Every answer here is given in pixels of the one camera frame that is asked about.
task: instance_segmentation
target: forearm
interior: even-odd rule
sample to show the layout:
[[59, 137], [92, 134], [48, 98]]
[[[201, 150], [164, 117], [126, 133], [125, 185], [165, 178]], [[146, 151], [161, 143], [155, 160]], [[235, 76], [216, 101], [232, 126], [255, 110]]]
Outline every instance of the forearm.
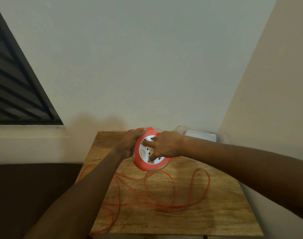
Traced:
[[303, 208], [303, 161], [185, 136], [181, 153], [211, 165], [279, 203]]
[[47, 209], [25, 238], [85, 238], [122, 159], [120, 153], [109, 153]]

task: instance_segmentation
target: hand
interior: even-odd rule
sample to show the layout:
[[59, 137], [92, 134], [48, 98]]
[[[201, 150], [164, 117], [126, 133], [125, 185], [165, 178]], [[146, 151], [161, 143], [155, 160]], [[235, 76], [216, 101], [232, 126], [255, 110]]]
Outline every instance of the hand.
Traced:
[[134, 146], [136, 140], [143, 136], [147, 131], [147, 128], [139, 129], [139, 130], [129, 130], [125, 133], [122, 139], [118, 142], [118, 144], [114, 147], [114, 150], [120, 153], [123, 159], [130, 158], [134, 153]]
[[159, 157], [173, 158], [181, 156], [181, 143], [183, 135], [178, 132], [164, 131], [159, 136], [153, 138], [153, 141], [144, 140], [142, 144], [154, 149], [154, 153], [149, 156], [151, 161]]

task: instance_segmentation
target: wooden tabletop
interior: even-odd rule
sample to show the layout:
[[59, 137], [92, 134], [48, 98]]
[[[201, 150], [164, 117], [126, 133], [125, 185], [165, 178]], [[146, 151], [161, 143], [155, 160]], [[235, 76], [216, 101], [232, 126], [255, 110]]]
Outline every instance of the wooden tabletop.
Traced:
[[[124, 132], [98, 132], [81, 171], [90, 164], [98, 164], [123, 135]], [[82, 177], [87, 175], [94, 167], [87, 168]], [[177, 183], [175, 204], [187, 203], [189, 183], [193, 172], [197, 168], [206, 169], [211, 179], [207, 195], [199, 204], [177, 213], [157, 210], [144, 205], [121, 205], [118, 219], [110, 229], [110, 233], [262, 236], [261, 228], [238, 181], [209, 165], [178, 157], [163, 169]], [[133, 164], [131, 158], [124, 160], [117, 172], [134, 178], [142, 178], [146, 173], [139, 170]], [[126, 179], [125, 181], [152, 202], [142, 181]], [[197, 172], [193, 181], [192, 195], [194, 200], [203, 195], [207, 184], [208, 177], [205, 172]], [[147, 179], [147, 185], [155, 198], [164, 204], [170, 203], [173, 198], [173, 184], [164, 173], [157, 172], [153, 174]], [[120, 186], [121, 203], [143, 202], [126, 186], [122, 184]], [[104, 201], [117, 202], [117, 184], [114, 181], [111, 182]], [[110, 213], [101, 210], [92, 230], [103, 229], [109, 225], [110, 220]]]

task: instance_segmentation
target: wooden table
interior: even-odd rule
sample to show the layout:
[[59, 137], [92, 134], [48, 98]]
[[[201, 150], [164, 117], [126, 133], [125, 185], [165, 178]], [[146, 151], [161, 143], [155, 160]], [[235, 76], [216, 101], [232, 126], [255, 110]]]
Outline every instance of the wooden table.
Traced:
[[[98, 164], [122, 138], [124, 132], [98, 132], [86, 157], [82, 170], [90, 164]], [[87, 168], [82, 177], [95, 166]], [[262, 236], [263, 233], [246, 200], [237, 180], [229, 175], [200, 162], [178, 157], [164, 169], [177, 183], [175, 204], [186, 204], [189, 183], [193, 172], [204, 168], [210, 174], [211, 185], [203, 201], [179, 213], [156, 210], [144, 205], [124, 205], [111, 233], [208, 235], [208, 236]], [[132, 159], [124, 160], [118, 173], [134, 178], [142, 178], [145, 172], [133, 164]], [[149, 198], [142, 181], [125, 181], [144, 197]], [[173, 184], [169, 177], [158, 172], [147, 179], [153, 196], [164, 203], [173, 197]], [[200, 198], [208, 184], [205, 172], [197, 172], [193, 182], [193, 197]], [[117, 184], [112, 181], [105, 202], [116, 203]], [[124, 185], [121, 185], [121, 203], [142, 202]], [[111, 215], [101, 210], [92, 230], [109, 225]]]

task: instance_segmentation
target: orange extension cord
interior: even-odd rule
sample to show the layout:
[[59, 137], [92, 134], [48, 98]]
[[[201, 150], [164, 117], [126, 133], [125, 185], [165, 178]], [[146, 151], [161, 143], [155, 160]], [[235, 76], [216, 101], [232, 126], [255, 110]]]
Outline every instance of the orange extension cord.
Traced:
[[[83, 169], [83, 171], [81, 172], [80, 176], [79, 176], [79, 181], [81, 180], [81, 177], [82, 177], [82, 174], [83, 172], [90, 166], [92, 165], [96, 165], [96, 164], [90, 164], [88, 165], [85, 169]], [[208, 185], [206, 187], [206, 190], [205, 192], [203, 193], [203, 196], [196, 202], [193, 202], [191, 203], [191, 200], [192, 200], [192, 185], [193, 185], [193, 178], [196, 174], [196, 172], [198, 170], [203, 170], [206, 172], [207, 176], [208, 176]], [[156, 209], [163, 209], [163, 210], [167, 210], [167, 211], [170, 211], [170, 212], [182, 212], [186, 209], [188, 209], [189, 206], [192, 206], [192, 205], [195, 205], [197, 203], [199, 203], [200, 201], [202, 201], [206, 194], [207, 194], [207, 191], [209, 189], [209, 186], [210, 186], [210, 176], [209, 176], [209, 173], [207, 170], [203, 169], [203, 168], [198, 168], [195, 170], [195, 172], [193, 172], [193, 175], [191, 177], [191, 181], [190, 181], [190, 186], [189, 186], [189, 191], [188, 191], [188, 200], [187, 200], [187, 204], [186, 205], [173, 205], [175, 199], [176, 199], [176, 182], [175, 180], [173, 179], [173, 177], [170, 176], [169, 173], [166, 173], [165, 171], [160, 171], [166, 175], [169, 176], [169, 178], [171, 179], [171, 181], [173, 182], [173, 185], [174, 185], [174, 192], [173, 192], [173, 200], [171, 201], [171, 203], [169, 205], [164, 205], [163, 203], [157, 201], [150, 193], [148, 187], [147, 187], [147, 184], [146, 184], [146, 179], [149, 178], [150, 176], [152, 176], [154, 173], [149, 173], [147, 172], [145, 174], [145, 176], [143, 178], [140, 178], [140, 179], [134, 179], [134, 178], [131, 178], [131, 177], [128, 177], [126, 175], [122, 175], [122, 174], [119, 174], [119, 173], [115, 173], [113, 179], [116, 181], [117, 183], [117, 186], [118, 186], [118, 202], [117, 203], [106, 203], [106, 202], [103, 202], [102, 204], [102, 207], [101, 209], [105, 209], [107, 211], [110, 212], [111, 216], [112, 216], [112, 220], [111, 220], [111, 223], [108, 227], [102, 229], [102, 230], [98, 230], [98, 231], [91, 231], [90, 232], [90, 236], [94, 236], [98, 233], [106, 233], [108, 232], [112, 226], [115, 224], [116, 220], [117, 220], [117, 217], [118, 217], [118, 214], [119, 214], [119, 209], [120, 209], [120, 206], [121, 205], [146, 205], [146, 206], [151, 206], [151, 207], [154, 207]], [[150, 195], [150, 197], [155, 201], [156, 204], [152, 204], [150, 203], [146, 198], [144, 198], [142, 195], [140, 195], [139, 193], [137, 193], [132, 187], [130, 187], [126, 182], [124, 182], [120, 177], [123, 177], [123, 178], [126, 178], [126, 179], [130, 179], [130, 180], [136, 180], [136, 181], [144, 181], [144, 184], [145, 184], [145, 189], [147, 190], [148, 194]], [[142, 202], [131, 202], [131, 203], [121, 203], [121, 190], [120, 190], [120, 187], [119, 187], [119, 182], [121, 182], [123, 185], [125, 185], [127, 188], [129, 188], [131, 191], [133, 191], [138, 197], [140, 197], [143, 201], [145, 201], [145, 203], [142, 203]], [[116, 212], [116, 216], [114, 216], [114, 211], [111, 210], [110, 208], [108, 208], [107, 206], [117, 206], [117, 212]]]

